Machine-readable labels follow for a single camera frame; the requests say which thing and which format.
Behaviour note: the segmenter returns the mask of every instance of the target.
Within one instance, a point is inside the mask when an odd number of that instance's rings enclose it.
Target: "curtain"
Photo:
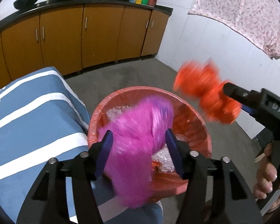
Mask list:
[[[189,13],[222,22],[269,57],[280,56],[278,0],[194,0]]]

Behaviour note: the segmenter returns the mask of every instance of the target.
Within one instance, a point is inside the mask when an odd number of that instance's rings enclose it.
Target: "purple plastic bag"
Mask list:
[[[105,132],[113,132],[113,146],[105,173],[111,178],[122,204],[137,208],[152,195],[152,155],[165,145],[165,132],[172,128],[174,109],[163,97],[141,100],[113,122],[99,129],[99,141]]]

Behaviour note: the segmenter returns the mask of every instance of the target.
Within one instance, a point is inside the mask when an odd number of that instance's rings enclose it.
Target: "orange plastic bag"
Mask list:
[[[179,69],[173,89],[184,94],[200,98],[200,107],[208,119],[231,124],[239,116],[242,105],[223,93],[222,82],[218,70],[211,60],[203,68],[195,61],[184,63]]]
[[[187,137],[188,145],[205,157],[212,153],[211,139],[202,117],[185,100],[173,93],[154,87],[128,87],[111,93],[94,110],[88,129],[88,146],[98,141],[100,127],[108,123],[107,110],[117,106],[136,105],[147,96],[162,96],[169,99],[174,107],[172,130],[175,134]],[[158,162],[152,161],[152,182],[150,189],[154,194],[150,202],[157,202],[162,198],[174,196],[186,191],[187,180],[183,180],[177,173],[163,173],[157,169]]]

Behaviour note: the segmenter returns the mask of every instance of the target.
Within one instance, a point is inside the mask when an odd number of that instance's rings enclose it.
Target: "yellow box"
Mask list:
[[[136,4],[141,4],[142,0],[136,0]]]

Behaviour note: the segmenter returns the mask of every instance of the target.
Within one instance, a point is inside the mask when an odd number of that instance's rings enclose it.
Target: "human hand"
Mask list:
[[[267,193],[272,192],[274,182],[277,178],[277,170],[270,162],[269,156],[272,153],[273,145],[269,143],[265,150],[265,157],[260,161],[260,168],[257,170],[257,183],[253,187],[253,194],[255,198],[265,199]],[[280,205],[280,196],[277,201],[270,207],[270,210]]]

